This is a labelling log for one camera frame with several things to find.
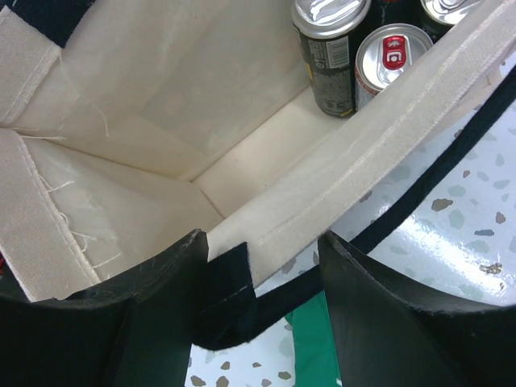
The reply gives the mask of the beige canvas bag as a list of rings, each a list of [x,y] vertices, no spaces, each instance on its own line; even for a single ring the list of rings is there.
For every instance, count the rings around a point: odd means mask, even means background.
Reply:
[[[252,290],[391,171],[512,47],[482,2],[347,123],[287,114],[309,85],[293,1],[4,1],[1,253],[64,300],[206,234],[190,338],[256,337]]]

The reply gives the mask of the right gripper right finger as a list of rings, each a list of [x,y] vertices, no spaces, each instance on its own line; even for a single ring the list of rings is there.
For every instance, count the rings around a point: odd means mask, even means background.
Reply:
[[[344,385],[514,385],[513,306],[431,288],[334,233],[318,251]]]

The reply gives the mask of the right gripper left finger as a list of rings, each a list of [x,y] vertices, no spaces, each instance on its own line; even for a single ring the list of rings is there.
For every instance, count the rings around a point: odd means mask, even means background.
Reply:
[[[4,266],[4,386],[181,386],[192,345],[195,281],[206,234],[64,300],[30,302]]]

